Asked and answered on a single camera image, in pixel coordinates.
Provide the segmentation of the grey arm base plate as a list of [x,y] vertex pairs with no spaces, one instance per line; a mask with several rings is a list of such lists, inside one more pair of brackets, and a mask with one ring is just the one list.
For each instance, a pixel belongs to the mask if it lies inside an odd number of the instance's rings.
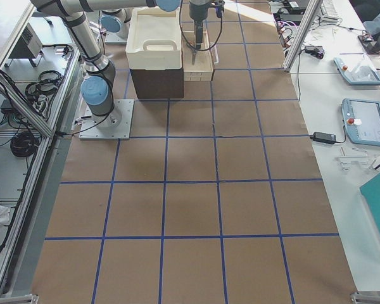
[[127,43],[127,35],[120,33],[107,32],[104,40],[105,44],[124,44]]
[[103,117],[92,116],[88,106],[85,107],[85,116],[78,133],[81,140],[114,140],[130,138],[132,116],[134,111],[133,99],[114,100],[114,110],[103,120]]

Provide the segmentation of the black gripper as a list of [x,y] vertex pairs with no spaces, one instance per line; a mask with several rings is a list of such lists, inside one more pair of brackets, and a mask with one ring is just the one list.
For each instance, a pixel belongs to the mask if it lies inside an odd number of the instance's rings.
[[202,49],[203,20],[208,17],[209,0],[189,0],[189,16],[194,21],[194,47]]

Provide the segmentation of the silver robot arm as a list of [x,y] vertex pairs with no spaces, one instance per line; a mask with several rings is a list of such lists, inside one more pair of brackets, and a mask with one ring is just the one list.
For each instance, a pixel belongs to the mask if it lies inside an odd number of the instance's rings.
[[81,95],[89,107],[95,124],[106,125],[114,112],[113,82],[114,64],[103,54],[89,27],[86,13],[135,7],[159,7],[165,11],[175,10],[178,1],[32,1],[35,8],[49,16],[63,20],[76,43],[85,63],[89,77],[80,87]]

